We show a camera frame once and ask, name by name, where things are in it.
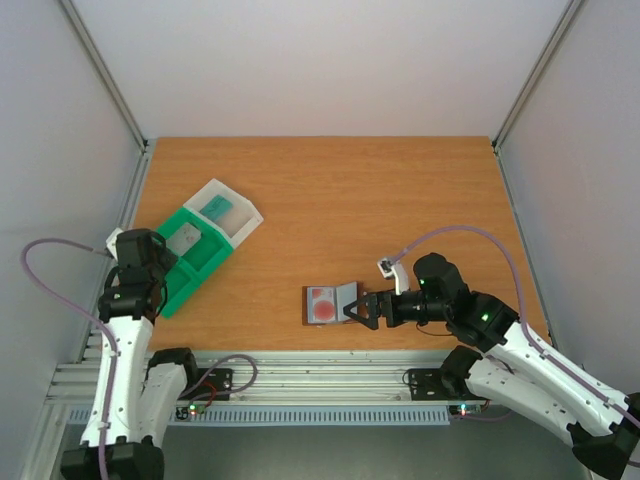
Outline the white patterned credit card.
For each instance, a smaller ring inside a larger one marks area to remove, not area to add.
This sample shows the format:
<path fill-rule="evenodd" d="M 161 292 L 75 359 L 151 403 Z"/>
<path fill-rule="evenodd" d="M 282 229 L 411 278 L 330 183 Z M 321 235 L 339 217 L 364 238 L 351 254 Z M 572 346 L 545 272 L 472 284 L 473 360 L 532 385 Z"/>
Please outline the white patterned credit card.
<path fill-rule="evenodd" d="M 200 241 L 201 236 L 201 231 L 187 222 L 167 238 L 166 244 L 176 255 L 183 256 Z"/>

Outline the red spotted card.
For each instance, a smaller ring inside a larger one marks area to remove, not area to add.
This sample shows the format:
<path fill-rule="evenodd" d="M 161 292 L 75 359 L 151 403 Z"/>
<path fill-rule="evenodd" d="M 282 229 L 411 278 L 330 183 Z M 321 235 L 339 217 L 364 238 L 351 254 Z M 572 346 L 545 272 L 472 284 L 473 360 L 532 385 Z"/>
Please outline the red spotted card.
<path fill-rule="evenodd" d="M 314 286 L 307 289 L 307 321 L 310 324 L 329 324 L 338 320 L 336 289 Z"/>

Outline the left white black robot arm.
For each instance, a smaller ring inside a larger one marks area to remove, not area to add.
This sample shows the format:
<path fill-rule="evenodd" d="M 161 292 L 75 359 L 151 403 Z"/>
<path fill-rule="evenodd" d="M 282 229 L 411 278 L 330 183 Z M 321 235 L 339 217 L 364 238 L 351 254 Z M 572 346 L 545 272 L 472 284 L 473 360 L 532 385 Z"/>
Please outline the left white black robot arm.
<path fill-rule="evenodd" d="M 65 479 L 161 479 L 171 411 L 179 398 L 195 395 L 202 381 L 186 347 L 145 357 L 177 257 L 149 229 L 117 231 L 107 248 L 115 265 L 98 300 L 96 392 L 80 445 L 63 453 L 60 471 Z"/>

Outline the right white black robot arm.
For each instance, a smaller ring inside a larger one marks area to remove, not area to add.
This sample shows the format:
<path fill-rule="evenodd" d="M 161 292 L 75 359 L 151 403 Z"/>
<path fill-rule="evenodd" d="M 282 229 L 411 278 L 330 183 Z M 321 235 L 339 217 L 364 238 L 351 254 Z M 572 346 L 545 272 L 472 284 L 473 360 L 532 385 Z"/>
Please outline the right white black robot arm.
<path fill-rule="evenodd" d="M 606 386 L 525 326 L 497 297 L 472 291 L 458 268 L 430 253 L 413 266 L 418 289 L 403 266 L 378 263 L 392 290 L 364 295 L 344 314 L 371 330 L 442 322 L 459 341 L 439 368 L 450 399 L 484 398 L 550 431 L 574 457 L 605 479 L 620 479 L 639 449 L 639 396 Z"/>

